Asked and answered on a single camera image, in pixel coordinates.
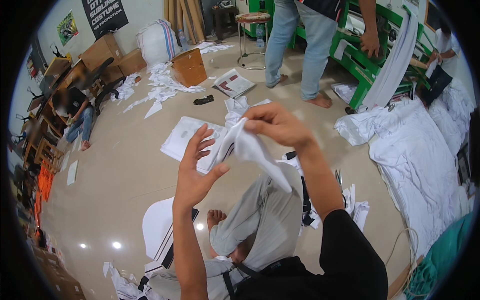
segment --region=green cloth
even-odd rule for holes
[[[428,294],[440,278],[446,275],[460,250],[472,220],[472,213],[459,219],[438,238],[427,256],[413,272],[409,289],[413,294]],[[427,296],[413,296],[405,290],[407,300],[425,299]]]

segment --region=hand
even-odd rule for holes
[[[215,181],[230,169],[226,164],[216,165],[205,176],[197,172],[197,161],[210,154],[210,150],[203,151],[215,143],[214,139],[203,141],[212,135],[213,129],[202,125],[188,142],[185,154],[180,162],[177,191],[173,201],[174,210],[177,208],[192,209],[205,198]]]
[[[283,146],[302,147],[313,141],[313,135],[297,118],[276,102],[250,108],[243,115],[245,130],[264,134]]]
[[[360,46],[362,51],[368,51],[368,58],[375,56],[378,57],[378,51],[380,50],[380,41],[378,40],[378,33],[376,30],[365,30],[360,37]]]

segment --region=cable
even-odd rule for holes
[[[402,293],[403,293],[403,292],[405,292],[405,290],[407,290],[407,292],[410,295],[415,296],[415,297],[421,297],[421,296],[427,296],[428,295],[428,293],[427,294],[421,294],[421,295],[414,294],[414,293],[412,293],[412,291],[410,291],[410,287],[409,287],[410,281],[411,281],[412,276],[413,276],[413,271],[415,270],[415,268],[413,267],[413,264],[416,262],[415,258],[417,257],[417,251],[418,251],[418,247],[419,247],[419,235],[418,235],[418,233],[416,232],[415,229],[407,227],[407,228],[405,228],[405,229],[403,229],[402,231],[399,232],[399,234],[396,236],[396,240],[395,240],[395,243],[393,245],[392,252],[390,253],[390,256],[388,256],[388,259],[385,263],[385,267],[387,267],[388,262],[392,258],[393,251],[395,250],[396,243],[398,242],[398,238],[400,237],[400,235],[404,231],[407,231],[407,230],[412,230],[415,233],[415,235],[417,236],[417,246],[415,247],[415,251],[413,252],[413,259],[410,260],[410,269],[408,270],[407,279],[402,283],[402,287],[404,287],[404,288],[399,289],[390,299],[394,299],[400,291],[402,291]]]

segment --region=stool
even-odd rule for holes
[[[217,40],[223,40],[223,34],[235,32],[235,15],[239,12],[236,7],[212,9],[213,27]],[[228,16],[229,22],[224,22],[225,15]]]
[[[42,138],[40,144],[38,145],[34,162],[36,164],[41,164],[50,173],[55,175],[58,171],[60,171],[60,169],[57,167],[57,164],[62,156],[62,151],[50,144],[50,142],[45,138]]]
[[[261,54],[265,55],[265,52],[252,52],[247,53],[247,44],[245,42],[245,27],[243,26],[243,51],[241,49],[241,36],[240,36],[240,27],[241,24],[265,24],[265,47],[268,44],[268,25],[267,22],[271,20],[271,16],[265,12],[249,12],[249,13],[242,13],[235,16],[235,20],[238,23],[239,28],[239,41],[240,41],[240,57],[237,59],[237,64],[247,70],[263,70],[265,67],[248,67],[242,63],[242,58],[245,56],[249,56],[251,54]]]

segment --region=black poster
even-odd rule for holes
[[[82,0],[95,40],[128,24],[120,0]]]

